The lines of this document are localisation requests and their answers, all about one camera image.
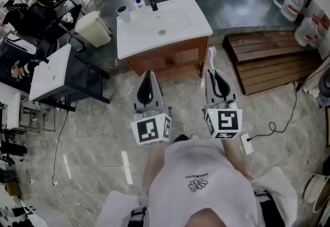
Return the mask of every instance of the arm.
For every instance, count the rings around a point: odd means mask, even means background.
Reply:
[[[229,162],[232,163],[233,167],[241,172],[248,180],[253,180],[252,171],[242,152],[238,148],[237,140],[222,140],[222,145],[225,155]]]
[[[166,147],[162,144],[152,145],[149,149],[149,158],[143,174],[142,189],[148,194],[151,183],[164,166]]]

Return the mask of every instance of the foot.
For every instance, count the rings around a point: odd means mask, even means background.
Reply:
[[[191,135],[189,135],[189,140],[192,140],[192,139],[199,139],[198,134],[191,134]]]

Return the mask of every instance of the white cloth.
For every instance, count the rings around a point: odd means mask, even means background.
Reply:
[[[273,196],[286,226],[292,226],[297,196],[279,168],[250,182],[225,158],[220,140],[177,142],[167,148],[165,165],[150,187],[149,226],[185,226],[204,208],[211,208],[227,227],[265,226],[253,190],[258,187]],[[96,227],[120,227],[139,206],[138,196],[112,191]]]

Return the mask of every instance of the sink basin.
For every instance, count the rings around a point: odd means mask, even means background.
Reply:
[[[145,13],[131,11],[131,22],[117,17],[118,58],[123,59],[163,45],[212,35],[195,0],[171,0]]]

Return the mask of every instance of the white bin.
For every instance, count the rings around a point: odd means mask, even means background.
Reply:
[[[111,32],[100,18],[99,11],[92,11],[76,23],[76,32],[95,47],[110,42]]]

